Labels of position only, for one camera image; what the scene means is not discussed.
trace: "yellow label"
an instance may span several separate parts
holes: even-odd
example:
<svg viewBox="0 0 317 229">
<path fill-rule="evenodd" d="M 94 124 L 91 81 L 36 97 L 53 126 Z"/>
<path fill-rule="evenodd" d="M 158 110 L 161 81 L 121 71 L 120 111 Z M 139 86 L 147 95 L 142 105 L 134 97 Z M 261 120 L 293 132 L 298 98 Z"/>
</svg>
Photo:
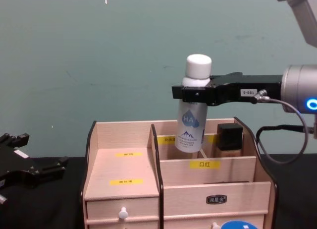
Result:
<svg viewBox="0 0 317 229">
<path fill-rule="evenodd" d="M 175 136 L 158 136 L 158 144 L 174 144 Z"/>
<path fill-rule="evenodd" d="M 142 152 L 126 152 L 126 153 L 116 153 L 115 156 L 123 157 L 123 156 L 141 156 Z"/>
<path fill-rule="evenodd" d="M 208 142 L 215 143 L 218 139 L 218 135 L 209 135 L 208 136 Z"/>
<path fill-rule="evenodd" d="M 191 161 L 191 169 L 218 169 L 220 168 L 220 161 Z"/>
<path fill-rule="evenodd" d="M 122 179 L 122 180 L 112 180 L 110 181 L 110 185 L 127 185 L 127 184 L 141 184 L 143 183 L 143 179 Z"/>
<path fill-rule="evenodd" d="M 214 143 L 217 141 L 217 135 L 207 135 L 207 140 L 210 143 Z M 174 144 L 175 136 L 158 136 L 158 144 Z"/>
</svg>

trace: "black table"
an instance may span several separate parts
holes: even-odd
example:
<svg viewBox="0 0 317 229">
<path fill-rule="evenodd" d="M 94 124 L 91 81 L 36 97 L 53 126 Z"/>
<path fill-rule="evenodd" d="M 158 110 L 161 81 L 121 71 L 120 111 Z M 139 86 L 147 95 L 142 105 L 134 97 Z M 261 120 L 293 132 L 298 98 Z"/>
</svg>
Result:
<svg viewBox="0 0 317 229">
<path fill-rule="evenodd" d="M 280 160 L 292 155 L 276 155 Z M 56 158 L 37 158 L 42 165 Z M 279 186 L 276 229 L 317 229 L 317 154 L 306 154 L 289 166 L 265 160 Z M 8 198 L 0 207 L 0 229 L 82 229 L 79 190 L 84 158 L 70 158 L 63 180 L 34 189 L 10 187 L 0 191 Z"/>
</svg>

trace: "drawer knob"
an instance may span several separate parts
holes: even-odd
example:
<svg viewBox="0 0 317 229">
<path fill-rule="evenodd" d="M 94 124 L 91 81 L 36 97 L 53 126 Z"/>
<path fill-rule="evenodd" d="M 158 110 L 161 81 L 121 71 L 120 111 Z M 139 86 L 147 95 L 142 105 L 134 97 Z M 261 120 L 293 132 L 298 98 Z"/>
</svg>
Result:
<svg viewBox="0 0 317 229">
<path fill-rule="evenodd" d="M 121 208 L 121 211 L 119 212 L 119 218 L 120 219 L 126 219 L 128 217 L 128 212 L 125 207 Z"/>
<path fill-rule="evenodd" d="M 220 226 L 217 223 L 212 224 L 212 229 L 220 229 Z"/>
</svg>

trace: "spray bottle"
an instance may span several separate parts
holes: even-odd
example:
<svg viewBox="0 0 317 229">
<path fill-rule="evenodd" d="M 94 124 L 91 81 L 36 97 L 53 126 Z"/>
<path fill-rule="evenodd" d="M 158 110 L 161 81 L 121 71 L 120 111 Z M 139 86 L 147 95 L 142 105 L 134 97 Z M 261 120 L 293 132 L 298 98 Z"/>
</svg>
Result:
<svg viewBox="0 0 317 229">
<path fill-rule="evenodd" d="M 211 58 L 194 54 L 187 57 L 185 87 L 204 87 L 210 82 Z M 178 150 L 194 153 L 200 151 L 204 139 L 207 118 L 206 103 L 179 101 L 175 146 Z"/>
</svg>

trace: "mountain logo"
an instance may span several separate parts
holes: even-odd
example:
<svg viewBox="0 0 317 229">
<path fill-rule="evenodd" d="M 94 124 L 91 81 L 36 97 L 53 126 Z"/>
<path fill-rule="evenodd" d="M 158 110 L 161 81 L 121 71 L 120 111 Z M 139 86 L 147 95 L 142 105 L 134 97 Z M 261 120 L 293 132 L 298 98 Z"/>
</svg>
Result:
<svg viewBox="0 0 317 229">
<path fill-rule="evenodd" d="M 185 132 L 182 134 L 182 136 L 185 136 L 185 137 L 187 137 L 187 138 L 194 138 L 194 137 L 192 136 L 192 134 L 189 134 L 187 131 L 185 131 Z"/>
<path fill-rule="evenodd" d="M 188 110 L 184 115 L 183 115 L 183 123 L 185 126 L 192 126 L 193 128 L 199 127 L 199 122 L 197 119 L 195 119 L 194 115 L 190 110 Z"/>
</svg>

